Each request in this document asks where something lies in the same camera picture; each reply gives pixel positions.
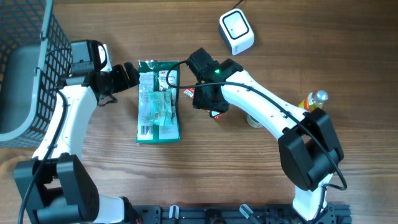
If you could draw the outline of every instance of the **white arm segment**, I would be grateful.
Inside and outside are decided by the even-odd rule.
[[[93,223],[120,223],[124,220],[124,202],[118,197],[99,196],[99,212]]]
[[[58,137],[57,147],[53,150],[49,159],[56,159],[62,153],[67,152],[70,155],[77,155],[79,160],[81,160],[81,150],[83,149],[88,121],[97,107],[97,99],[91,87],[83,87],[81,85],[65,86],[60,91],[67,97],[69,107],[67,117]],[[62,98],[57,94],[57,104],[55,105],[49,128],[33,157],[39,157],[40,160],[43,159],[60,122],[62,107]]]
[[[318,184],[318,188],[313,192],[311,190],[302,190],[300,187],[295,186],[293,208],[299,215],[301,215],[301,217],[306,219],[306,221],[314,219],[317,215],[319,202],[321,200],[322,185],[329,183],[332,175],[333,174],[329,174],[323,180],[321,180]],[[322,207],[325,208],[326,205],[326,200],[324,200]]]
[[[242,72],[236,72],[227,78],[226,81],[251,86],[267,95],[287,111],[291,112],[299,121],[304,119],[303,113],[306,112],[304,109],[291,105],[290,103],[280,99],[278,96],[275,96],[275,94],[254,81],[245,70]],[[236,105],[246,113],[250,114],[254,119],[258,120],[266,129],[268,129],[276,139],[279,139],[279,137],[283,135],[282,130],[284,128],[293,128],[296,125],[294,121],[287,118],[285,114],[280,112],[280,110],[272,103],[268,102],[253,91],[248,91],[243,87],[232,85],[222,86],[221,91],[223,92],[224,99],[228,101],[228,103]]]
[[[299,121],[304,119],[304,112],[306,110],[298,108],[286,101],[280,99],[269,90],[262,87],[245,70],[236,72],[226,79],[227,82],[242,83],[261,91],[269,98],[274,100],[277,104],[285,108],[285,110],[292,113]],[[250,114],[254,119],[258,120],[271,134],[279,139],[283,135],[283,129],[293,128],[296,123],[290,118],[286,118],[285,114],[280,112],[272,103],[259,96],[253,91],[240,86],[224,85],[221,87],[224,99],[242,110]],[[295,198],[293,200],[293,207],[304,219],[311,220],[314,218],[321,200],[322,185],[329,183],[333,174],[327,175],[320,183],[316,190],[302,190],[295,186]]]

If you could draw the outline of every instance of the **bottle cap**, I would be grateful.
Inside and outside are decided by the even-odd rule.
[[[328,98],[328,93],[325,90],[319,90],[317,94],[315,94],[315,101],[317,103],[324,103]]]

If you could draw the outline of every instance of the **barcode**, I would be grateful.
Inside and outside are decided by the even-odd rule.
[[[141,135],[152,134],[152,126],[141,126]]]
[[[193,93],[189,90],[185,90],[184,93],[189,96],[190,98],[193,98]]]

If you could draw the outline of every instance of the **yellow bottle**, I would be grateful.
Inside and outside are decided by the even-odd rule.
[[[328,100],[328,93],[325,90],[319,90],[315,94],[311,92],[298,107],[312,112],[315,108],[322,108],[326,100]]]

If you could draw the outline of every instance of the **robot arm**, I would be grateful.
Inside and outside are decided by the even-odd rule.
[[[282,169],[295,184],[293,207],[304,220],[313,220],[320,212],[319,207],[326,205],[326,191],[322,188],[329,183],[335,169],[314,139],[303,141],[306,132],[297,122],[321,142],[326,153],[338,164],[344,154],[330,117],[321,109],[308,113],[285,102],[254,81],[233,60],[227,59],[219,64],[204,49],[191,54],[186,64],[198,80],[194,108],[223,113],[231,103],[258,120],[278,140]],[[227,83],[243,84],[245,87]],[[252,90],[267,96],[268,100]],[[296,121],[271,101],[290,113]]]
[[[43,171],[30,191],[26,210],[32,223],[136,223],[136,214],[126,198],[98,194],[94,182],[81,164],[81,151],[91,115],[100,99],[139,83],[139,73],[131,62],[111,66],[106,45],[95,40],[72,43],[71,72],[60,77],[57,88],[67,100],[66,117],[61,123],[64,102],[57,93],[55,110],[46,135],[31,161],[19,162],[14,178],[24,198],[37,167]],[[62,125],[61,132],[54,136]],[[52,139],[55,148],[43,161]],[[46,188],[58,178],[61,187]]]

